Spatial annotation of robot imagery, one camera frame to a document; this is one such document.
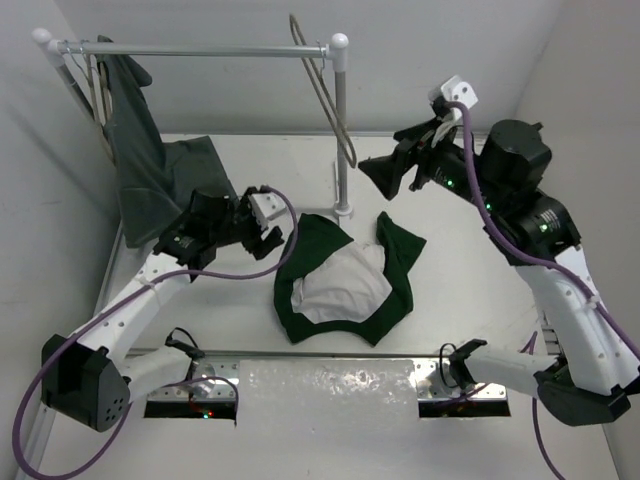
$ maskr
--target white wall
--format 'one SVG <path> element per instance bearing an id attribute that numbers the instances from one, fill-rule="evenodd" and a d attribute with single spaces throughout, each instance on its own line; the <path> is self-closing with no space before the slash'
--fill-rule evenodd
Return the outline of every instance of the white wall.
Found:
<path id="1" fill-rule="evenodd" d="M 0 16 L 3 479 L 16 469 L 11 425 L 22 392 L 39 366 L 42 345 L 53 333 L 68 334 L 91 314 L 118 221 L 114 169 L 31 41 L 31 30 L 39 26 L 71 35 L 52 1 L 4 2 Z"/>
<path id="2" fill-rule="evenodd" d="M 640 3 L 570 0 L 519 116 L 545 124 L 544 188 L 570 209 L 607 307 L 640 342 Z M 606 427 L 623 479 L 637 479 L 640 400 Z"/>
<path id="3" fill-rule="evenodd" d="M 122 43 L 292 43 L 351 39 L 349 123 L 391 131 L 431 115 L 427 92 L 454 73 L 483 99 L 476 127 L 512 116 L 560 0 L 56 0 L 81 38 Z M 177 133 L 328 130 L 298 60 L 143 58 L 159 128 Z M 332 84 L 330 67 L 327 78 Z"/>

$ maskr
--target hanging garment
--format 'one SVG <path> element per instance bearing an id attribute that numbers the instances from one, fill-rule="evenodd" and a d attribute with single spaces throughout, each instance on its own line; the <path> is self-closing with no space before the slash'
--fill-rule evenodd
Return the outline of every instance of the hanging garment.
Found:
<path id="1" fill-rule="evenodd" d="M 274 306 L 292 343 L 345 331 L 376 345 L 413 310 L 407 274 L 424 239 L 385 212 L 377 220 L 379 245 L 358 245 L 319 215 L 303 214 L 298 230 L 296 248 L 274 284 Z"/>
<path id="2" fill-rule="evenodd" d="M 99 42 L 111 42 L 104 36 Z M 142 87 L 147 71 L 127 55 L 97 55 L 107 71 L 113 113 L 104 132 L 113 150 L 127 247 L 156 238 L 188 206 L 195 189 L 236 197 L 211 139 L 162 143 Z"/>

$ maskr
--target white fabric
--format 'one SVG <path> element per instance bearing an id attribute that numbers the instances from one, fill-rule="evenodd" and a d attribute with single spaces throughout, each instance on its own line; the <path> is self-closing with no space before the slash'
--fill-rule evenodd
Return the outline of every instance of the white fabric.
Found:
<path id="1" fill-rule="evenodd" d="M 345 245 L 306 277 L 293 282 L 293 311 L 316 325 L 334 320 L 364 322 L 391 293 L 382 273 L 384 264 L 380 245 Z"/>

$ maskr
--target white arm segment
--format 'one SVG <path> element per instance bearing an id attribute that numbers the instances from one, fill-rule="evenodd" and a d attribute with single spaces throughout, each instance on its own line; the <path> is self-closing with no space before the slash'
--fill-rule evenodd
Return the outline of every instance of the white arm segment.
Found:
<path id="1" fill-rule="evenodd" d="M 474 350 L 464 364 L 476 383 L 498 383 L 538 398 L 538 382 L 533 375 L 544 372 L 555 361 L 548 355 L 508 352 L 485 345 Z"/>
<path id="2" fill-rule="evenodd" d="M 169 255 L 163 253 L 160 255 L 150 254 L 138 274 L 102 309 L 102 312 L 135 292 L 143 285 L 150 284 L 151 280 L 157 276 L 163 273 L 186 269 L 186 266 L 178 265 L 176 259 Z M 187 287 L 190 283 L 189 275 L 177 275 L 154 285 L 151 290 L 143 293 L 105 319 L 102 325 L 96 326 L 93 330 L 89 331 L 89 333 L 81 337 L 78 343 L 96 351 L 100 347 L 107 348 L 109 350 L 107 357 L 113 360 L 116 366 L 120 368 L 127 352 L 142 331 L 157 315 L 162 305 L 167 303 L 171 297 Z"/>
<path id="3" fill-rule="evenodd" d="M 598 294 L 584 249 L 569 248 L 555 260 L 579 275 Z M 614 386 L 625 388 L 638 377 L 640 361 L 570 280 L 545 267 L 516 267 L 516 271 L 527 282 L 555 329 L 576 387 L 610 395 Z"/>
<path id="4" fill-rule="evenodd" d="M 123 377 L 129 377 L 130 403 L 145 397 L 164 385 L 184 380 L 191 358 L 173 347 L 160 347 L 154 352 L 127 359 L 119 368 Z"/>

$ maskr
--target table surface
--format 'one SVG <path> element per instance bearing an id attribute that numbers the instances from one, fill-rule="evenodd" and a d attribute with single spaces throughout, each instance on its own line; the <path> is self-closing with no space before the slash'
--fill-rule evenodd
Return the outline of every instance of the table surface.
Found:
<path id="1" fill-rule="evenodd" d="M 165 141 L 186 138 L 164 136 Z M 248 186 L 268 184 L 283 191 L 298 213 L 331 211 L 335 198 L 333 138 L 212 139 L 239 193 Z M 360 137 L 354 143 L 360 159 L 388 154 L 394 147 L 390 138 Z M 356 241 L 374 241 L 375 219 L 383 210 L 400 226 L 427 240 L 409 274 L 414 311 L 375 348 L 343 332 L 317 335 L 291 345 L 273 309 L 273 276 L 251 282 L 198 279 L 172 299 L 134 347 L 157 348 L 173 327 L 181 326 L 205 350 L 426 355 L 436 352 L 444 342 L 461 344 L 470 338 L 484 338 L 512 350 L 520 348 L 537 328 L 528 288 L 488 240 L 472 206 L 436 185 L 426 185 L 418 193 L 409 192 L 411 176 L 406 175 L 401 193 L 389 203 L 364 175 L 350 172 L 355 210 L 350 234 Z M 282 217 L 277 223 L 288 235 L 291 220 Z M 279 255 L 278 250 L 255 262 L 242 248 L 232 246 L 219 250 L 209 268 L 226 273 L 255 272 L 277 262 Z M 120 242 L 107 281 L 108 298 L 129 281 L 145 257 L 145 251 L 128 250 Z M 371 377 L 383 368 L 391 378 L 392 372 L 404 368 L 402 362 L 389 361 L 358 365 Z M 353 393 L 342 392 L 341 396 L 332 390 L 333 394 L 325 399 L 327 403 L 322 404 L 329 405 L 328 409 L 316 405 L 309 410 L 301 405 L 309 407 L 305 399 L 324 398 L 326 383 L 321 374 L 313 373 L 314 365 L 308 367 L 310 377 L 306 383 L 300 380 L 302 383 L 298 384 L 291 378 L 291 365 L 275 369 L 268 366 L 271 375 L 267 377 L 271 377 L 272 385 L 279 385 L 282 375 L 282 385 L 295 385 L 291 396 L 283 399 L 267 393 L 272 389 L 258 388 L 268 387 L 266 380 L 256 380 L 264 378 L 264 364 L 243 362 L 243 400 L 235 429 L 222 420 L 214 421 L 215 428 L 211 428 L 211 423 L 200 420 L 143 419 L 142 406 L 136 405 L 122 438 L 107 458 L 82 478 L 174 478 L 184 473 L 185 467 L 198 475 L 209 469 L 227 479 L 382 479 L 390 474 L 396 478 L 417 474 L 428 478 L 429 473 L 434 474 L 433 478 L 553 478 L 537 451 L 530 399 L 524 396 L 510 392 L 512 416 L 499 419 L 417 420 L 415 391 L 406 401 L 400 393 L 394 393 L 393 401 L 381 401 L 375 392 L 356 398 Z M 338 376 L 353 368 L 353 363 L 340 366 Z M 341 403 L 336 404 L 336 395 Z M 395 405 L 392 411 L 385 410 L 391 408 L 389 405 Z M 547 447 L 567 478 L 617 478 L 600 427 L 565 427 L 542 410 Z M 376 421 L 371 421 L 372 412 Z M 316 426 L 295 426 L 301 422 Z M 317 425 L 322 425 L 321 435 L 316 435 Z M 88 459 L 103 440 L 103 435 L 57 415 L 42 469 L 67 471 Z M 287 452 L 295 452 L 295 459 Z"/>

